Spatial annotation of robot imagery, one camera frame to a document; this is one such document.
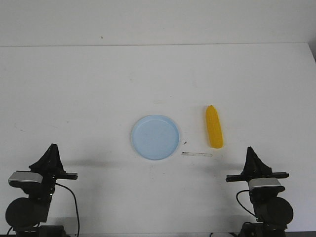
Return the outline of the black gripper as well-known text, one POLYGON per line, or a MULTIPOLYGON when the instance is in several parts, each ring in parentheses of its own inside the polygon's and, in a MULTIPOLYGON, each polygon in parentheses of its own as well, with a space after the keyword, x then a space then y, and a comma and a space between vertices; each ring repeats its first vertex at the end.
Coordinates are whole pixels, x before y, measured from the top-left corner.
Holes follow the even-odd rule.
POLYGON ((76 180, 77 173, 68 173, 62 165, 57 144, 51 144, 44 155, 29 166, 31 172, 39 173, 42 177, 42 188, 51 190, 58 179, 76 180))
POLYGON ((287 172, 272 173, 272 169, 260 160, 252 147, 247 148, 246 160, 242 173, 243 174, 240 175, 227 175, 226 182, 246 181, 251 184, 279 184, 278 179, 285 179, 289 177, 287 172), (260 174, 259 176, 249 176, 253 170, 252 160, 256 173, 260 174))

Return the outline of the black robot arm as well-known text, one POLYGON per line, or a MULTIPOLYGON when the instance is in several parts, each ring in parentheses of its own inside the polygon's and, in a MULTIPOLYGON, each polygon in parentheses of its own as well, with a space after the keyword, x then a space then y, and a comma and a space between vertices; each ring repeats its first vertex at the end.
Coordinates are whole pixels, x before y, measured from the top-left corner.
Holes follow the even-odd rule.
POLYGON ((241 204, 238 196, 247 192, 254 211, 244 208, 255 217, 256 222, 244 222, 238 234, 230 233, 234 237, 284 237, 287 225, 293 220, 294 212, 291 204, 278 196, 285 191, 279 179, 289 177, 287 172, 273 172, 272 168, 264 164, 252 147, 247 148, 243 171, 239 175, 228 175, 227 182, 245 181, 247 190, 239 191, 236 200, 241 204))
POLYGON ((43 156, 29 166, 29 171, 17 170, 8 179, 8 184, 20 188, 27 197, 12 201, 6 209, 5 219, 10 231, 17 237, 67 237, 62 225, 42 225, 48 218, 55 187, 68 190, 75 203, 77 217, 77 236, 80 232, 78 203, 75 193, 68 187, 57 183, 59 179, 76 180, 77 173, 64 170, 57 144, 51 144, 43 156))

